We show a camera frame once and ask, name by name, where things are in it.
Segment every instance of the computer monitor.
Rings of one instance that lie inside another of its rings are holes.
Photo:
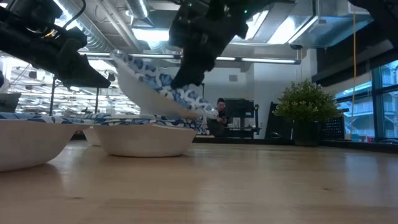
[[[225,115],[229,118],[254,118],[254,102],[245,99],[225,99]]]
[[[15,113],[20,97],[20,93],[1,93],[0,112]]]

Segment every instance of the fluorescent light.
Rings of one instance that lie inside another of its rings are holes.
[[[174,55],[156,55],[156,54],[131,54],[131,55],[138,58],[168,58],[168,59],[174,58]]]
[[[99,70],[99,71],[106,71],[106,70],[110,70],[113,72],[116,72],[116,69],[106,63],[104,60],[89,60],[88,63],[95,69],[95,70]]]
[[[314,24],[316,21],[318,20],[318,16],[314,16],[310,22],[308,22],[303,28],[301,28],[292,38],[290,38],[290,40],[288,41],[288,43],[293,43],[295,40],[297,40],[297,38],[299,38],[308,28],[310,28],[312,26],[312,24]]]
[[[169,30],[167,29],[132,29],[138,40],[147,42],[158,42],[169,40]]]
[[[242,62],[259,62],[259,63],[296,63],[296,60],[274,59],[274,58],[242,58]]]
[[[80,91],[80,88],[75,87],[75,86],[71,86],[69,89],[71,89],[73,91]]]
[[[218,57],[217,60],[234,61],[234,57]]]
[[[264,22],[268,15],[268,10],[263,12],[259,12],[253,16],[253,21],[247,22],[246,24],[249,26],[248,32],[246,34],[245,40],[251,40],[260,29],[261,24]]]
[[[289,16],[268,40],[268,44],[285,44],[295,34],[294,20]]]
[[[64,15],[67,17],[67,19],[65,19],[65,20],[60,20],[60,19],[55,20],[55,25],[63,27],[73,16],[68,12],[68,10],[58,0],[54,0],[54,2],[58,5],[58,7],[62,10]],[[67,30],[72,29],[74,27],[77,27],[80,30],[83,30],[83,28],[81,26],[79,26],[79,23],[77,23],[76,21],[73,21],[71,24],[69,24],[67,26]]]
[[[109,53],[98,53],[98,52],[79,52],[81,55],[95,56],[95,57],[109,57]]]

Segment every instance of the plant pot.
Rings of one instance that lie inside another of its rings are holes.
[[[318,146],[320,140],[319,122],[295,122],[293,139],[296,146]]]

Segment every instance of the window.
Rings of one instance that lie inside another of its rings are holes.
[[[372,90],[372,81],[369,81],[369,82],[357,85],[355,87],[355,94],[366,93],[366,92],[370,92],[371,90]],[[354,92],[354,88],[350,88],[348,90],[339,92],[336,94],[336,99],[347,97],[347,96],[352,96],[353,92]]]
[[[386,138],[398,138],[398,91],[383,94],[384,132]]]
[[[352,101],[340,103],[339,109],[348,109],[344,112],[345,133],[351,133],[351,116],[353,134],[374,137],[373,101],[371,97],[365,97],[354,101],[354,113],[352,114]]]
[[[382,87],[398,84],[398,60],[383,65],[380,68]]]

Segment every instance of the man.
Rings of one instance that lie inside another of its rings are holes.
[[[225,115],[225,100],[219,98],[217,100],[216,109],[218,111],[218,117],[216,119],[207,119],[207,126],[210,134],[216,138],[226,138],[227,131],[225,127],[228,125],[228,118]]]

